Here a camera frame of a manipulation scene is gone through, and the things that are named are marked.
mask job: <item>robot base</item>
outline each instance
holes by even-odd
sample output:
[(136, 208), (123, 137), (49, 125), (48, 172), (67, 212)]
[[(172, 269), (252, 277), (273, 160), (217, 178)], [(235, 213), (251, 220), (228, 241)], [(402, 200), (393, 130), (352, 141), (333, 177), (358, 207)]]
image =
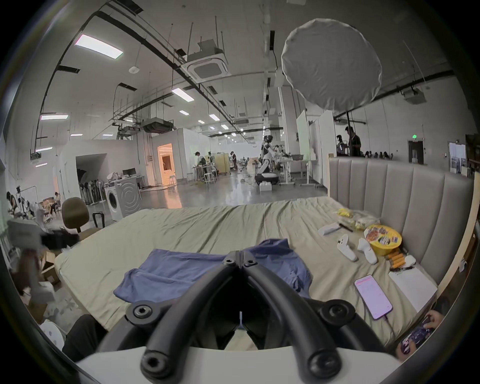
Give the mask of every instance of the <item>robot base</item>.
[(267, 181), (269, 183), (272, 183), (272, 185), (278, 184), (278, 175), (273, 172), (265, 172), (262, 174), (257, 174), (255, 175), (255, 181), (257, 182), (258, 185), (262, 181)]

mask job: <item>black pipe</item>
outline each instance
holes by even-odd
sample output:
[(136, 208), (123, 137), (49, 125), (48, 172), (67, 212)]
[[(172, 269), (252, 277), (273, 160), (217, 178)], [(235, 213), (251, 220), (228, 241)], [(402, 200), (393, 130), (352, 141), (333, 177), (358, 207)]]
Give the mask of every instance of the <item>black pipe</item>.
[[(407, 89), (407, 88), (411, 88), (411, 87), (413, 87), (417, 84), (426, 83), (427, 81), (442, 79), (444, 77), (450, 77), (450, 76), (455, 76), (455, 73), (452, 70), (447, 70), (447, 71), (434, 73), (432, 75), (429, 75), (429, 76), (425, 77), (425, 79), (420, 78), (418, 80), (412, 81), (411, 83), (408, 83), (408, 84), (405, 84), (405, 85), (402, 85), (402, 86), (398, 86), (397, 88), (392, 89), (390, 91), (387, 91), (385, 93), (382, 93), (381, 95), (377, 95), (370, 103), (373, 103), (374, 101), (381, 100), (381, 99), (383, 99), (387, 96), (394, 95), (395, 93), (403, 91), (404, 89)], [(362, 105), (360, 107), (353, 108), (353, 109), (349, 110), (348, 112), (354, 111), (354, 110), (356, 110), (358, 108), (362, 108), (362, 107), (364, 107), (364, 105)], [(342, 112), (339, 115), (334, 116), (333, 119), (337, 120), (340, 116), (343, 116), (346, 113), (347, 112)]]

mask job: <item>man in black shirt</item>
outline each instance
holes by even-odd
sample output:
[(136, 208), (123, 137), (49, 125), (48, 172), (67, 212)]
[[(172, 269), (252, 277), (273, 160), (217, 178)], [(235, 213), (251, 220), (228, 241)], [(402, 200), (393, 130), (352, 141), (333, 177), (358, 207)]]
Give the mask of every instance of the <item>man in black shirt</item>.
[(360, 156), (360, 147), (361, 141), (357, 134), (353, 131), (353, 128), (348, 126), (345, 128), (350, 136), (350, 140), (348, 141), (348, 148), (351, 149), (350, 156)]

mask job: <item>white stool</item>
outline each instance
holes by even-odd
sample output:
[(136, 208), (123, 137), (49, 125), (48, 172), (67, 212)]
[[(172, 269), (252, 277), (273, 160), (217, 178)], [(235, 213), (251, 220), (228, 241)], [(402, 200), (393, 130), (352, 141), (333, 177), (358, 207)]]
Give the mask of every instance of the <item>white stool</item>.
[(212, 175), (211, 172), (205, 173), (205, 174), (204, 174), (204, 179), (205, 179), (205, 183), (206, 183), (206, 184), (215, 182), (215, 180), (213, 179), (213, 175)]

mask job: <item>pink phone screen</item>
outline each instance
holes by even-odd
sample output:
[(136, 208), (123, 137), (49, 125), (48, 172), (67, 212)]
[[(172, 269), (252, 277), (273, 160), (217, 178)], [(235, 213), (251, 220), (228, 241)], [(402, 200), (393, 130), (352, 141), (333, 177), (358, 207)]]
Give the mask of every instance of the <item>pink phone screen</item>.
[(375, 320), (392, 310), (392, 304), (372, 275), (358, 279), (355, 286)]

